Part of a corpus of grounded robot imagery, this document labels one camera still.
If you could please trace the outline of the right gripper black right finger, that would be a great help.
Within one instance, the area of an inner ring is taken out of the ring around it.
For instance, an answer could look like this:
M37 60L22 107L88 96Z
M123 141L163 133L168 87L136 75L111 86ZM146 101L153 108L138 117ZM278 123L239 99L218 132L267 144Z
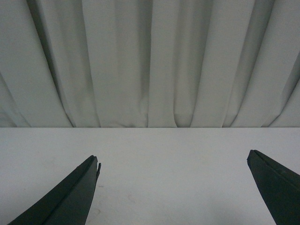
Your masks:
M300 175L257 150L251 150L248 167L277 225L300 223Z

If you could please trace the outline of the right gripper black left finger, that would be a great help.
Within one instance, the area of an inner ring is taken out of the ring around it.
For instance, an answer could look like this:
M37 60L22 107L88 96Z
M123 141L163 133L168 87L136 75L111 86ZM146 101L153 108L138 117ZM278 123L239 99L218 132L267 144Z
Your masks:
M84 225L101 164L91 155L11 225Z

